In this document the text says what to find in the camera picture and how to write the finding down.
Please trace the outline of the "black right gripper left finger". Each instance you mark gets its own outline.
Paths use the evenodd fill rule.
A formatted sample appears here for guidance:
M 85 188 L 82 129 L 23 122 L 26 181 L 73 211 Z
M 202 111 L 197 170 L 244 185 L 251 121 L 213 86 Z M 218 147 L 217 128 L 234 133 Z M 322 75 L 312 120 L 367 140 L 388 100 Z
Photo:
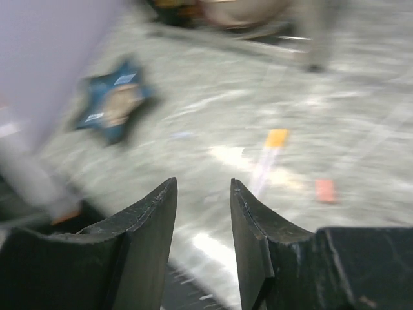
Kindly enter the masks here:
M 2 309 L 159 309 L 177 180 L 72 234 L 4 227 Z

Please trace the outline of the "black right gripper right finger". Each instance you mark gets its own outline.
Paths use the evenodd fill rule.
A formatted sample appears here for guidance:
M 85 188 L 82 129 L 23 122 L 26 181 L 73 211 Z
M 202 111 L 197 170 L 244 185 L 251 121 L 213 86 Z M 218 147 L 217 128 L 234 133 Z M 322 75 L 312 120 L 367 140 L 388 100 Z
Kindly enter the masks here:
M 309 232 L 237 179 L 230 210 L 243 309 L 412 308 L 411 228 Z

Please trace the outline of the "orange pen cap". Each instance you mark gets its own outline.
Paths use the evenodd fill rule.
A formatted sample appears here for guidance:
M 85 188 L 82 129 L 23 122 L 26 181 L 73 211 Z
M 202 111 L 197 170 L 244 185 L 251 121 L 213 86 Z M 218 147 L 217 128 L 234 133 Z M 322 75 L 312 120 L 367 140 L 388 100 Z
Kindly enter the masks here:
M 315 181 L 316 199 L 321 203 L 337 203 L 334 181 L 332 179 L 317 179 Z

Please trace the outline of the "white pen yellow end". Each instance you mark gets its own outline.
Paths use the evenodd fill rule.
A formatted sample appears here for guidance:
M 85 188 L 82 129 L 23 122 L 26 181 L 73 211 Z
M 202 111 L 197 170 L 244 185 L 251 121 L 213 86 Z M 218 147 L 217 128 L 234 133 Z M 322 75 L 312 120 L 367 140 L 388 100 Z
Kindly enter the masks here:
M 281 153 L 281 147 L 264 147 L 257 164 L 252 171 L 252 177 L 249 181 L 248 188 L 250 192 L 257 198 L 263 190 L 270 174 L 272 166 L 276 162 L 276 158 Z

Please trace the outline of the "yellow pen cap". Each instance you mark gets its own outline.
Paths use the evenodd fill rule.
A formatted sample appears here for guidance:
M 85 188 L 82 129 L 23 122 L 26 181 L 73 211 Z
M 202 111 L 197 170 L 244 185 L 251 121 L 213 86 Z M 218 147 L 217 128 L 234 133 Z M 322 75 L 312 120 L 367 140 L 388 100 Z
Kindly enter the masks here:
M 265 140 L 264 148 L 280 149 L 285 146 L 289 131 L 287 129 L 272 129 Z

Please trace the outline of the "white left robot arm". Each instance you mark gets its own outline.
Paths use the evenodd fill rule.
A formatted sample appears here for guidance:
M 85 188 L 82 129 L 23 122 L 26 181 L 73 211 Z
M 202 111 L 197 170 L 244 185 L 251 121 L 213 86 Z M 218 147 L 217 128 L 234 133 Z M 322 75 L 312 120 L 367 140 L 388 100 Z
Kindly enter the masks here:
M 68 182 L 26 147 L 17 135 L 1 136 L 1 175 L 22 199 L 54 223 L 81 212 L 81 199 Z

